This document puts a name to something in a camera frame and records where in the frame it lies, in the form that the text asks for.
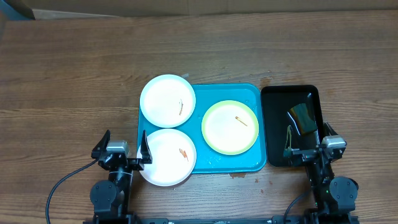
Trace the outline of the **green rimmed plate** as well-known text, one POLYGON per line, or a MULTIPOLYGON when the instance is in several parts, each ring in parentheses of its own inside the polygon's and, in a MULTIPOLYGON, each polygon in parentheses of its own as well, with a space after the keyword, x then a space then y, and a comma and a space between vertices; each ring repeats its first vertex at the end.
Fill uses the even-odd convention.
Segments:
POLYGON ((253 110, 244 103, 224 100, 206 111, 201 132, 214 151, 234 156, 254 145, 259 135, 259 122, 253 110))

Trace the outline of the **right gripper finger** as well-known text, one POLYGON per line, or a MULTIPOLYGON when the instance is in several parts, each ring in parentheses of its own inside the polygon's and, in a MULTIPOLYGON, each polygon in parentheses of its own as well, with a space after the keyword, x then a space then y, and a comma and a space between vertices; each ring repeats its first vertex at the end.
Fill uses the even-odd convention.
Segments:
POLYGON ((323 123, 323 130, 324 130, 325 136, 336 136, 336 135, 338 135, 338 133, 326 121, 323 123))
POLYGON ((287 135, 286 135, 286 142, 285 142, 285 149, 283 152, 284 157, 290 157, 292 153, 292 127, 289 125, 287 127, 287 135))

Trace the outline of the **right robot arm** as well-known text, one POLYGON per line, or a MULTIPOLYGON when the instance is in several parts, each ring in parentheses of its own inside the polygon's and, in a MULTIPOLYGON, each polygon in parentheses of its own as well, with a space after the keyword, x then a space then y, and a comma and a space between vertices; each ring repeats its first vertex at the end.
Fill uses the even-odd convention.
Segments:
POLYGON ((358 217, 350 215, 355 210, 359 185, 353 179, 339 176, 332 171, 331 163, 341 159, 346 141, 325 122, 326 136, 314 149, 292 148, 293 128, 288 126, 283 156, 290 166, 304 166, 310 181, 310 190, 299 195, 287 207, 283 223, 358 223, 358 217), (291 208, 312 193, 315 208, 308 208, 302 216, 290 216, 291 208))

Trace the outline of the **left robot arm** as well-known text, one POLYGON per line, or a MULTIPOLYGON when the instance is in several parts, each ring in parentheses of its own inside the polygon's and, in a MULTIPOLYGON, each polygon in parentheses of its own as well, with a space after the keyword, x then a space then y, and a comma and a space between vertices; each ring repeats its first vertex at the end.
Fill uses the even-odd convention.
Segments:
POLYGON ((101 180, 92 187, 90 200, 94 206, 93 223, 141 223, 141 219, 128 210, 134 171, 144 170, 152 163, 147 133, 142 132, 140 158, 129 158, 126 141, 112 141, 107 130, 93 148, 91 157, 104 170, 108 179, 101 180))

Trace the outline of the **yellow green sponge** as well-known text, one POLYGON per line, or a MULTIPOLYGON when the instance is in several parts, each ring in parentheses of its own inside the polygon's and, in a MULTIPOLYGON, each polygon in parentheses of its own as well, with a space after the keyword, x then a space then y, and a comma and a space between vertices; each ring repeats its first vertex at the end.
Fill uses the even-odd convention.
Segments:
POLYGON ((307 107, 306 103, 295 105, 288 110, 288 114, 299 135, 311 134, 318 129, 312 111, 307 107))

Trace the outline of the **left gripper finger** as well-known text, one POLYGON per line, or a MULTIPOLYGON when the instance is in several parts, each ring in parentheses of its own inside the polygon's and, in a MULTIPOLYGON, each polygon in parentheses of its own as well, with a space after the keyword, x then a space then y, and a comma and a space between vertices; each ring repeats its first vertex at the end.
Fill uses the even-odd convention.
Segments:
POLYGON ((143 130, 143 132, 142 132, 140 152, 141 152, 141 156, 142 156, 141 157, 142 163, 143 164, 151 164, 152 163, 152 154, 149 149, 146 130, 143 130))
POLYGON ((93 148, 91 151, 91 158, 92 159, 99 159, 100 155, 102 152, 106 150, 106 147, 110 141, 111 138, 111 132, 110 130, 107 130, 104 134, 104 136, 101 138, 101 140, 98 142, 98 144, 93 148))

